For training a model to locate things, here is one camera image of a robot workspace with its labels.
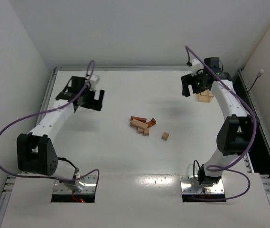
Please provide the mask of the reddish arch wood block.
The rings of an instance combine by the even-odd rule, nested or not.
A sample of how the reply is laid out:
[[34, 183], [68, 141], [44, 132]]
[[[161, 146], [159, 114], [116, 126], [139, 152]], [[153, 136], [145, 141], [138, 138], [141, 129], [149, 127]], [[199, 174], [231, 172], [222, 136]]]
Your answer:
[[152, 118], [149, 122], [146, 122], [146, 124], [148, 125], [148, 128], [154, 126], [157, 123], [157, 121]]

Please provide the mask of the light long wood block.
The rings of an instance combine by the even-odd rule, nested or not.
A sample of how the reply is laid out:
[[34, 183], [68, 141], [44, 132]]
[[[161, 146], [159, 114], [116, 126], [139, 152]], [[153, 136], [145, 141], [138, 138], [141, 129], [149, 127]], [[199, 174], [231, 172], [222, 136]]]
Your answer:
[[132, 119], [130, 122], [131, 126], [138, 127], [140, 129], [146, 130], [148, 128], [148, 124], [141, 122], [137, 119]]

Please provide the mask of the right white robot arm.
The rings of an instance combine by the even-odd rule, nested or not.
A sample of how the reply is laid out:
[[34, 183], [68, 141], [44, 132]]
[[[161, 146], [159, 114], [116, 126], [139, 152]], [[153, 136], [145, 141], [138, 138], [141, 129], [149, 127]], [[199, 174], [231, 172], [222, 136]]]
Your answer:
[[200, 62], [188, 62], [191, 73], [181, 77], [182, 95], [200, 94], [209, 90], [216, 98], [224, 123], [216, 138], [217, 149], [198, 171], [197, 181], [203, 185], [216, 184], [224, 170], [234, 166], [246, 154], [253, 142], [259, 120], [250, 107], [241, 100], [229, 73], [223, 72], [220, 60], [209, 57]]

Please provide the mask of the clear amber plastic box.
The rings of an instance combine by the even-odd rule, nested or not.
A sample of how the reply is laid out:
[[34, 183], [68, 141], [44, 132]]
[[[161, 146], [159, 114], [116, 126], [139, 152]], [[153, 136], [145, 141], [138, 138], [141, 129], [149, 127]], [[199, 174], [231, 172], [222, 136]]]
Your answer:
[[203, 103], [209, 103], [214, 98], [214, 95], [210, 90], [205, 90], [197, 94], [197, 100]]

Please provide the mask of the reddish long wood block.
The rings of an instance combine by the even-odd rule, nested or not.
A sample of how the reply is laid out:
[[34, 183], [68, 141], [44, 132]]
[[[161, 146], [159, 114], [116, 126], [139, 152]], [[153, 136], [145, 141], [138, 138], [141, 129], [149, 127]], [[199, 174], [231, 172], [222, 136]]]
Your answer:
[[146, 118], [136, 117], [136, 116], [131, 116], [131, 117], [130, 117], [130, 120], [132, 121], [133, 119], [138, 120], [138, 121], [141, 121], [141, 122], [143, 122], [143, 123], [145, 123], [145, 122], [147, 121]]

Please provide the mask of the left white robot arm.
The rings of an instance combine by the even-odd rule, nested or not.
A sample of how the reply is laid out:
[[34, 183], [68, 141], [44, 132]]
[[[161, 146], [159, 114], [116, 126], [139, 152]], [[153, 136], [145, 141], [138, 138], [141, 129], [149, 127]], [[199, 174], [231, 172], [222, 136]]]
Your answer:
[[57, 155], [53, 142], [68, 118], [79, 107], [100, 111], [104, 90], [95, 99], [99, 76], [72, 76], [56, 96], [52, 112], [47, 113], [29, 133], [17, 137], [17, 159], [20, 171], [54, 177], [73, 191], [82, 189], [79, 170], [68, 159]]

